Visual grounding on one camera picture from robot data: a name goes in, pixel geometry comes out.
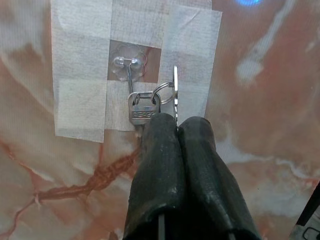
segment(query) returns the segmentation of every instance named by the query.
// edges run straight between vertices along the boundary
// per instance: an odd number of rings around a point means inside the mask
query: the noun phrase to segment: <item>key ring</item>
[[[168,87],[168,88],[174,88],[174,87],[175,87],[175,84],[174,84],[173,82],[164,82],[164,83],[160,84],[159,86],[157,86],[157,87],[153,90],[152,95],[151,95],[151,98],[150,98],[153,104],[156,104],[155,95],[157,94],[157,92],[159,92],[161,89],[164,89],[164,88],[166,88],[166,87]],[[171,102],[172,99],[173,99],[173,96],[167,98],[166,100],[162,100],[162,101],[161,101],[161,104],[162,104],[162,105],[163,105],[163,104],[167,104],[167,103]]]

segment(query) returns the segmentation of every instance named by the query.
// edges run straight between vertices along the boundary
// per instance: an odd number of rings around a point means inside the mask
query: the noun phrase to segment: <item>blue light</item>
[[[252,6],[260,4],[263,0],[236,0],[239,4],[244,6]]]

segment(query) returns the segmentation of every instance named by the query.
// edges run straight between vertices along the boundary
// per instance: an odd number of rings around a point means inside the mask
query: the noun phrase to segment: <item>white tape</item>
[[[158,84],[170,82],[178,66],[178,124],[204,117],[222,12],[176,5],[171,9],[161,50]],[[171,89],[160,93],[162,99]],[[173,115],[172,104],[162,112]]]
[[[112,0],[51,0],[55,133],[104,141]]]
[[[173,4],[212,9],[211,0],[115,0],[111,39],[160,49]]]
[[[119,131],[134,131],[135,127],[129,122],[128,82],[107,81],[105,128]],[[134,82],[134,92],[153,91],[156,83]]]

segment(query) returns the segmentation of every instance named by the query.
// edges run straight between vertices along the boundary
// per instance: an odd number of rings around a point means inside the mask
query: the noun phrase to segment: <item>pink marble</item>
[[[223,11],[206,111],[217,151],[264,239],[287,239],[320,179],[320,3],[212,8]],[[48,0],[0,0],[0,240],[121,239],[136,135],[55,136],[50,32]]]

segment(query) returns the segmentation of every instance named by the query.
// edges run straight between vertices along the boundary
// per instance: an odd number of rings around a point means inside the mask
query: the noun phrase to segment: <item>silver key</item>
[[[152,91],[143,91],[133,92],[129,95],[129,121],[133,125],[145,125],[153,115],[160,113],[161,98],[156,94],[154,96],[155,104],[152,104],[152,94]]]

